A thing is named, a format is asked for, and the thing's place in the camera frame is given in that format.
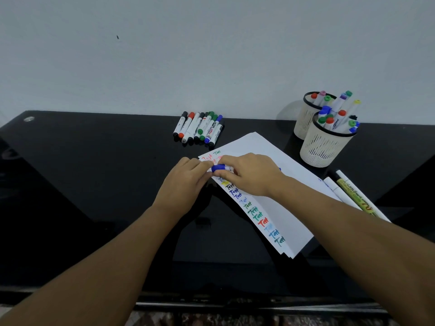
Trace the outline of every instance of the black glossy table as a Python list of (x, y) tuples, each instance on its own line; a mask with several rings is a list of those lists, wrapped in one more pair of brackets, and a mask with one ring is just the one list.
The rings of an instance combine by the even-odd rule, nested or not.
[[(34, 120), (24, 121), (30, 116)], [(26, 215), (19, 222), (10, 222), (13, 217), (3, 213), (3, 224), (10, 226), (2, 230), (10, 241), (3, 240), (2, 245), (8, 245), (10, 256), (15, 257), (1, 262), (0, 286), (41, 286), (137, 219), (180, 158), (208, 151), (204, 145), (176, 142), (172, 131), (178, 119), (27, 111), (3, 126), (0, 137), (5, 144), (41, 175), (44, 186), (54, 187), (61, 195), (53, 193), (50, 199), (40, 197), (31, 203), (52, 209), (50, 213), (56, 216), (50, 218), (23, 212)], [(325, 177), (327, 169), (302, 162), (302, 141), (292, 134), (294, 121), (225, 121), (216, 148), (256, 131)], [(391, 219), (405, 219), (403, 226), (412, 228), (405, 216), (420, 200), (407, 206), (403, 197), (410, 196), (408, 190), (418, 189), (404, 189), (400, 183), (424, 181), (422, 167), (433, 165), (435, 127), (365, 123), (359, 131), (329, 169), (341, 169), (372, 201), (387, 201), (379, 208)], [(32, 182), (32, 178), (23, 181)], [(427, 219), (419, 222), (419, 228), (411, 230), (433, 226)], [(223, 237), (226, 224), (233, 231)], [(40, 241), (43, 249), (35, 245)], [(24, 258), (18, 263), (20, 254)], [(166, 238), (144, 284), (144, 291), (158, 293), (316, 296), (346, 302), (365, 297), (354, 288), (315, 240), (293, 260), (280, 256), (213, 181)]]

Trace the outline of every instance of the white paper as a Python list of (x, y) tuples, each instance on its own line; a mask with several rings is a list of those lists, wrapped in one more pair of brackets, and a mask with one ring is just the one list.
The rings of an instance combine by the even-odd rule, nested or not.
[[(247, 134), (234, 142), (221, 146), (220, 148), (210, 151), (209, 153), (204, 153), (203, 155), (199, 156), (199, 159), (202, 161), (212, 160), (215, 162), (215, 164), (217, 164), (223, 155), (242, 156), (246, 153), (264, 154), (269, 156), (278, 165), (278, 167), (281, 168), (281, 171), (285, 175), (293, 177), (312, 189), (338, 200), (334, 192), (332, 192), (331, 189), (319, 177), (307, 170), (301, 164), (297, 163), (295, 160), (290, 158), (287, 154), (282, 152), (256, 132), (251, 132), (250, 134)], [(221, 185), (223, 179), (215, 176), (213, 179), (227, 192), (228, 195), (237, 201), (237, 198), (234, 198), (231, 192), (225, 189), (225, 186)], [(284, 252), (287, 256), (294, 258), (313, 237), (312, 233), (279, 203), (268, 197), (251, 196), (243, 191), (241, 192), (243, 193), (244, 197), (247, 197), (248, 199), (252, 197), (252, 199), (258, 203), (259, 208), (261, 207), (268, 215), (268, 219), (273, 224), (273, 227), (276, 228), (280, 235), (285, 238), (286, 245), (277, 247), (275, 242), (271, 242), (269, 240), (270, 233), (264, 231), (264, 229), (258, 226), (258, 229), (263, 230), (262, 233), (264, 236), (269, 240), (269, 242), (271, 242), (278, 252)]]

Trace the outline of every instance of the stack of paper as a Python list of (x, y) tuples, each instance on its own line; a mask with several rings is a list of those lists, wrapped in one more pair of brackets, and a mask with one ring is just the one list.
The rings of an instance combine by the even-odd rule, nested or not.
[[(320, 178), (256, 132), (205, 153), (199, 156), (199, 159), (201, 161), (211, 160), (217, 164), (223, 155), (242, 156), (246, 153), (267, 155), (285, 175), (329, 197), (338, 199)], [(239, 204), (280, 254), (285, 253), (288, 257), (294, 258), (313, 237), (312, 233), (295, 216), (274, 200), (268, 197), (252, 196), (222, 178), (214, 176), (213, 179)]]

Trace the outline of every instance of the white mesh pen holder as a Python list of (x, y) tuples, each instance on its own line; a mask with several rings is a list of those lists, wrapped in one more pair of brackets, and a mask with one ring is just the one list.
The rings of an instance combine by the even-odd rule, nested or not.
[[(313, 103), (307, 101), (306, 97), (310, 96), (313, 93), (318, 94), (319, 92), (310, 91), (309, 93), (306, 93), (304, 95), (303, 98), (304, 106), (302, 106), (302, 109), (299, 112), (299, 115), (297, 116), (295, 129), (293, 129), (295, 135), (300, 139), (305, 139), (305, 136), (307, 135), (308, 127), (310, 126), (311, 119), (313, 118), (314, 113), (319, 112), (322, 109), (320, 106), (316, 106)], [(331, 101), (337, 98), (334, 95), (328, 93), (326, 95), (331, 96)]]
[(317, 116), (318, 112), (312, 116), (300, 155), (307, 164), (322, 168), (331, 164), (356, 132), (342, 134), (326, 130), (317, 123)]

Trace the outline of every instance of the table surface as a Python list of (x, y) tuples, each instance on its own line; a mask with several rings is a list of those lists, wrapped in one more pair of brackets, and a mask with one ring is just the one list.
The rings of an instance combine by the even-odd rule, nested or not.
[[(35, 119), (23, 121), (29, 116)], [(26, 111), (3, 126), (0, 136), (72, 202), (77, 213), (83, 213), (92, 223), (110, 225), (110, 235), (102, 236), (103, 242), (93, 243), (98, 246), (125, 229), (152, 204), (166, 174), (180, 158), (195, 158), (209, 150), (205, 145), (176, 142), (172, 131), (178, 119), (179, 116)], [(215, 147), (256, 131), (321, 178), (328, 169), (341, 169), (372, 201), (434, 154), (434, 126), (365, 123), (328, 169), (317, 169), (301, 160), (302, 141), (292, 134), (294, 125), (295, 121), (226, 119)], [(40, 203), (56, 202), (52, 199)], [(380, 209), (389, 216), (387, 209)], [(68, 231), (66, 227), (73, 229), (74, 223), (78, 227), (83, 220), (76, 222), (71, 215), (68, 223), (65, 219), (62, 215), (54, 223), (23, 219), (22, 227), (28, 232), (38, 233), (44, 228), (44, 233), (48, 233), (47, 224), (53, 224), (49, 233), (56, 241), (51, 244), (58, 251), (34, 252), (40, 261), (53, 259), (53, 254), (74, 253), (62, 251), (62, 236)], [(223, 231), (227, 224), (231, 224), (231, 232)], [(19, 235), (19, 231), (12, 233), (19, 236), (17, 242), (32, 249), (28, 236)], [(77, 245), (76, 259), (89, 253), (84, 246)], [(236, 203), (209, 181), (191, 212), (162, 244), (144, 290), (226, 289), (268, 295), (327, 296), (334, 280), (325, 284), (328, 280), (307, 260), (313, 247), (315, 243), (294, 260), (278, 255)], [(20, 249), (13, 247), (12, 251), (19, 254)], [(93, 249), (94, 246), (88, 246), (88, 250)], [(23, 262), (20, 277), (0, 276), (0, 285), (42, 285), (51, 279), (53, 271), (49, 272), (44, 263), (37, 263), (37, 258)], [(68, 264), (73, 258), (64, 260)], [(11, 274), (7, 267), (2, 265), (0, 275)]]

